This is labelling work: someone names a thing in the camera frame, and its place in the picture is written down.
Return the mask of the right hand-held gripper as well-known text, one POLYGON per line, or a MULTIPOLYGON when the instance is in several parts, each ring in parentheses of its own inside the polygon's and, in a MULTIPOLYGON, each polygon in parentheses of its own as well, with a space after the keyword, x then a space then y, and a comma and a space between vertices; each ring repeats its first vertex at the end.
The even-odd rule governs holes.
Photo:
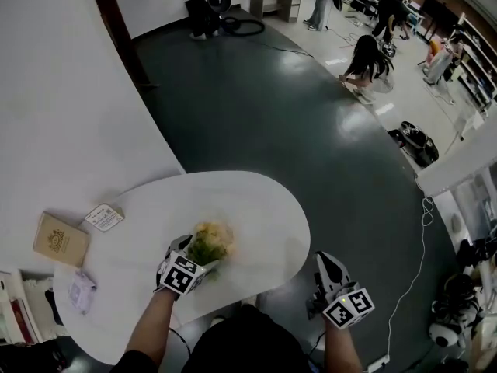
POLYGON ((375 305, 366 288, 351 281, 349 271, 334 256, 316 252, 317 291, 305 302, 309 320, 322 315, 337 329, 346 329, 370 314, 375 305), (339 290, 331 295, 337 286, 339 290))

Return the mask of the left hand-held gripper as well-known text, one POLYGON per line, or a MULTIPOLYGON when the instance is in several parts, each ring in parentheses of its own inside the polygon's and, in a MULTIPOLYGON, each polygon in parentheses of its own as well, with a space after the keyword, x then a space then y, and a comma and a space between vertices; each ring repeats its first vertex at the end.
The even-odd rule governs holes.
POLYGON ((178 298, 190 293, 201 282, 215 281, 219 277, 221 261, 201 266, 188 260, 185 253, 178 253, 189 245, 192 237, 191 234, 181 235, 171 242, 164 260, 158 266, 154 293, 169 289, 178 298))

